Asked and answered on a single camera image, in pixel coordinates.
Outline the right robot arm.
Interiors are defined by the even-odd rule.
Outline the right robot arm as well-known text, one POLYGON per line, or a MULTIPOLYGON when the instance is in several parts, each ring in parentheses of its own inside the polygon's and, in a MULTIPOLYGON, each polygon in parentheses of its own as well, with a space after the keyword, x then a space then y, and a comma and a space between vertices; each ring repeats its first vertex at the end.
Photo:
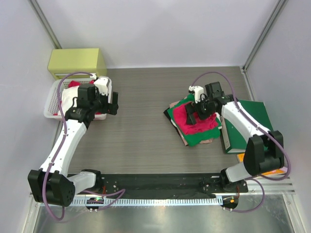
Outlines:
POLYGON ((284 167, 283 136, 259 124, 240 104, 235 93, 226 95, 219 82, 189 86, 194 101, 185 106, 187 124, 195 125, 197 113, 201 120, 218 113, 228 120, 247 143, 243 162, 223 169, 220 184, 227 188, 240 181, 284 167))

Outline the black shirt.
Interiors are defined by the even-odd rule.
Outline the black shirt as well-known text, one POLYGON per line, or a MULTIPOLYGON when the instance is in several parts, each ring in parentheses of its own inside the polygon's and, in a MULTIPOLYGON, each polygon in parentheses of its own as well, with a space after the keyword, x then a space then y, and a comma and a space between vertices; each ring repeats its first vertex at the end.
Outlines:
POLYGON ((169 121, 171 121, 171 117, 170 117, 170 115, 168 114, 168 109, 166 109, 166 110, 163 112, 163 114, 165 115, 165 117, 166 117, 169 121))

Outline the green t-shirt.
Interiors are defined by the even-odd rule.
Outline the green t-shirt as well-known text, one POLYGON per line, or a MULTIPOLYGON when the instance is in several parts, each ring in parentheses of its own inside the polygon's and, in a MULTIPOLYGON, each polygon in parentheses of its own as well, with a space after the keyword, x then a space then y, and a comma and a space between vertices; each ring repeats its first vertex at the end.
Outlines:
MULTIPOLYGON (((187 95, 185 98, 179 101, 177 105, 175 105, 172 108, 168 108, 168 114, 170 115, 172 121, 175 123, 174 117, 173 117, 173 109, 182 105, 182 104, 187 104, 189 102, 194 101, 194 96, 192 94, 187 95)), ((191 135, 185 135, 182 133, 184 139, 187 141, 190 147, 194 147, 198 145, 202 140, 209 140, 209 139, 216 139, 220 136, 220 127, 222 126, 220 120, 219 120, 219 115, 216 114, 216 120, 219 123, 218 129, 214 128, 213 130, 209 130, 205 133, 197 133, 197 134, 191 134, 191 135)))

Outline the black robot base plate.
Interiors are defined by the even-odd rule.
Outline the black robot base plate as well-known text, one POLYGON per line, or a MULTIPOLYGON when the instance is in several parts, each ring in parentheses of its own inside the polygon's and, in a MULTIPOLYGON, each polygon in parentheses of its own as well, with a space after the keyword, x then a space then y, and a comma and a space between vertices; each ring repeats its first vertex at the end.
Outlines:
POLYGON ((123 199, 207 199, 217 194, 247 193, 246 181, 224 185, 219 173, 102 174, 102 182, 88 190, 114 193, 125 189, 123 199))

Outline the pink red t-shirt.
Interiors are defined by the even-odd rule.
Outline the pink red t-shirt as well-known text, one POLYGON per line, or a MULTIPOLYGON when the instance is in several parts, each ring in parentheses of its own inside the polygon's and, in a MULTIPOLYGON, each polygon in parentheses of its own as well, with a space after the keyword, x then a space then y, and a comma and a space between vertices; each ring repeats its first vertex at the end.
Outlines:
POLYGON ((182 104, 173 109, 173 117, 175 124, 180 131, 185 135, 205 133, 214 128, 218 129, 219 123, 216 120, 216 114, 212 114, 210 117, 201 120, 197 112, 193 113, 196 123, 194 125, 187 124, 187 112, 185 108, 186 104, 182 104))

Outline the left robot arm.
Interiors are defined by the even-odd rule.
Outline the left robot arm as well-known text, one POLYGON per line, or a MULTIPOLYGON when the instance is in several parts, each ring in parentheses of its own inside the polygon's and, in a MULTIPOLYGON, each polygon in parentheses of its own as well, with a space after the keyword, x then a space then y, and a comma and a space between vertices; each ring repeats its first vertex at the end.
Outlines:
POLYGON ((107 78, 78 86, 78 94, 65 113, 62 134, 40 169, 29 172, 28 182, 35 201, 68 207, 76 194, 102 188, 100 171, 84 169, 69 177, 68 169, 96 113, 116 115, 118 108, 118 93, 112 91, 107 78))

